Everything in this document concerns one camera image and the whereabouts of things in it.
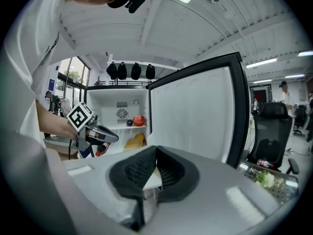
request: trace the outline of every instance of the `chair armrest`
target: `chair armrest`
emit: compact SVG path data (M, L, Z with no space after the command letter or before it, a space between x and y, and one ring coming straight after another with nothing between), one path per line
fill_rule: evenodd
M286 172L286 174L290 174L291 172L294 175L299 174L299 166L298 166L297 162L294 159L288 159L288 162L289 162L290 167L289 167L288 171Z
M243 153L241 154L241 160L246 161L250 151L249 150L244 150Z

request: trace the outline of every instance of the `office chair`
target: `office chair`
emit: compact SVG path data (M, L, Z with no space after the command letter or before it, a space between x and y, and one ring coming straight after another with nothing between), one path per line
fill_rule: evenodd
M303 104L299 105L294 112L294 130L293 133L294 134L301 134L304 136L304 134L302 133L302 129L303 126L305 124L305 121L307 119L307 112L306 109L307 107Z
M282 165L287 141L289 138L292 117L288 115L286 106L283 103L266 103L262 112L255 116L255 142L252 151L245 150L242 160L257 164L259 159L270 162L278 169ZM290 168L286 172L290 174L299 173L299 167L294 159L288 159Z

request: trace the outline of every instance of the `person in green shirt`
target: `person in green shirt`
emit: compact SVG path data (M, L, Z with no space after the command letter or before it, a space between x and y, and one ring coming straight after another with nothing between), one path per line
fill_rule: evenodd
M50 99L49 111L52 112L54 115L58 115L58 112L59 112L59 108L58 108L59 99L58 99L58 97L53 95L50 91L47 91L45 93L45 96Z

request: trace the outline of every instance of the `small refrigerator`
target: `small refrigerator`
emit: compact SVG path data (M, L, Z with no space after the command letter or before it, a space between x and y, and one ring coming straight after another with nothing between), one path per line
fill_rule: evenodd
M87 87L84 102L119 136L104 156L142 133L146 145L185 150L236 167L249 121L246 75L238 52L178 70L148 86ZM142 115L146 124L128 127Z

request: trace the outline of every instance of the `chair headrest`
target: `chair headrest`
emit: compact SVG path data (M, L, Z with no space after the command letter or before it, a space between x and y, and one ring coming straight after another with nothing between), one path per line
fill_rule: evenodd
M288 111L283 103L266 103L263 105L262 118L285 119L288 118Z

